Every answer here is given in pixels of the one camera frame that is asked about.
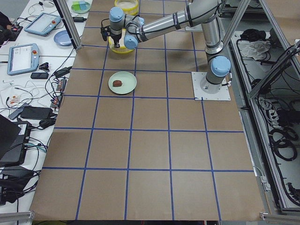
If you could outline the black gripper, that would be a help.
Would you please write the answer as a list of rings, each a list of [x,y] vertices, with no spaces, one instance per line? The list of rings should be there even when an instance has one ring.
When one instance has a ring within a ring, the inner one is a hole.
[[[119,40],[121,39],[121,34],[112,34],[111,38],[114,41],[114,48],[120,48]]]

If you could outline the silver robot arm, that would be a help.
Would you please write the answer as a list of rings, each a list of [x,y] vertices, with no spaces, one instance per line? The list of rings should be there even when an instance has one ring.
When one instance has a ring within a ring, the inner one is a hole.
[[[205,40],[205,52],[210,71],[207,75],[208,82],[216,84],[216,79],[224,78],[212,67],[213,60],[219,58],[225,42],[221,40],[217,10],[221,5],[217,0],[193,0],[182,11],[174,12],[151,23],[146,24],[138,15],[126,15],[120,7],[110,10],[107,27],[102,27],[101,34],[104,40],[111,37],[114,46],[119,47],[120,39],[124,39],[127,49],[134,50],[141,42],[181,30],[186,27],[193,28],[201,25]]]

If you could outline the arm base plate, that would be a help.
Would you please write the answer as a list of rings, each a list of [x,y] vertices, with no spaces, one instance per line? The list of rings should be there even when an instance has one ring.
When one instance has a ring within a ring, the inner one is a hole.
[[[221,84],[211,84],[206,79],[206,72],[191,72],[194,99],[206,101],[230,101],[229,88],[224,78]]]

